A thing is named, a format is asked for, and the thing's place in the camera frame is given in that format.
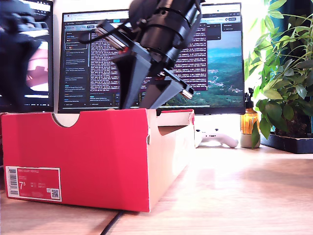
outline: desk surface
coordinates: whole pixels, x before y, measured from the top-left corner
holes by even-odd
[[[116,212],[9,200],[5,235],[99,235]],[[313,154],[200,147],[152,213],[127,213],[110,235],[312,235]]]

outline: barcode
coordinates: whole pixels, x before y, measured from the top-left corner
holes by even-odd
[[[9,188],[11,195],[19,195],[18,175],[14,168],[8,169]]]
[[[51,198],[52,199],[60,199],[60,194],[58,189],[51,189]]]
[[[15,191],[15,190],[11,190],[10,193],[11,193],[11,194],[14,194],[14,195],[18,195],[18,194],[19,194],[19,192],[18,192],[18,191]]]
[[[11,188],[18,188],[18,176],[15,169],[9,169],[9,183]]]

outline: amber glass bottle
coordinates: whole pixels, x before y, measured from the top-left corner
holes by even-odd
[[[253,108],[247,108],[246,114],[241,116],[241,134],[252,135],[253,125],[257,121],[259,128],[259,115]]]
[[[249,94],[246,93],[246,113],[240,117],[240,130],[241,130],[241,147],[252,148],[252,131],[254,123],[257,122],[258,131],[260,130],[259,115],[253,109],[254,103],[251,100],[253,96],[253,89],[249,88]]]

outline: red shoebox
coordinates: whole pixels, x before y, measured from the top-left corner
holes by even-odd
[[[194,112],[134,109],[1,118],[7,196],[150,212],[195,149]]]

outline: computer monitor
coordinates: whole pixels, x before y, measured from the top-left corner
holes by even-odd
[[[160,110],[194,109],[196,114],[245,112],[243,26],[240,3],[205,4],[192,44],[184,49],[173,72],[195,89],[188,100],[180,94]],[[100,20],[120,24],[128,10],[64,13],[62,22],[59,112],[78,113],[119,106],[119,74],[111,61],[118,52],[105,40],[78,42]],[[143,99],[147,78],[134,107]]]
[[[42,41],[31,57],[26,76],[25,103],[27,112],[53,112],[53,2],[48,0],[21,0],[34,9],[35,20],[42,30],[23,32]],[[17,112],[0,96],[0,112]]]

